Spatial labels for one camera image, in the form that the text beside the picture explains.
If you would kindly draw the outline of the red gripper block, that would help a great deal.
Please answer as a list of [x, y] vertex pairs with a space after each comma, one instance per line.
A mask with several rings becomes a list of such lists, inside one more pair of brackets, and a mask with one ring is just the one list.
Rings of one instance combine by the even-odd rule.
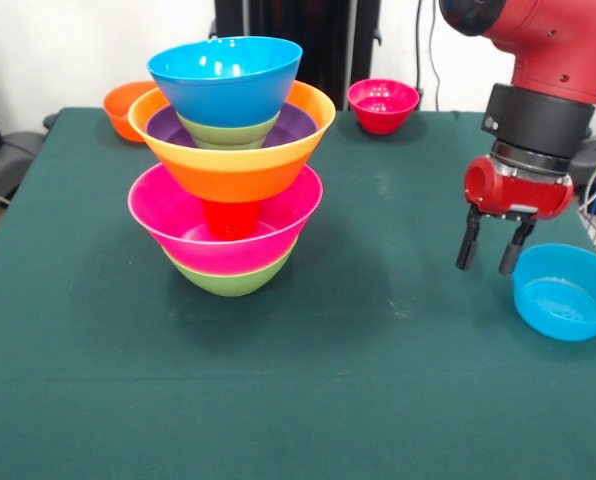
[[482, 213], [507, 216], [528, 214], [507, 244], [499, 264], [501, 274], [511, 274], [536, 220], [555, 218], [569, 206], [574, 186], [568, 174], [554, 176], [512, 167], [490, 156], [480, 156], [467, 167], [464, 193], [471, 203], [456, 267], [468, 270], [477, 248]]

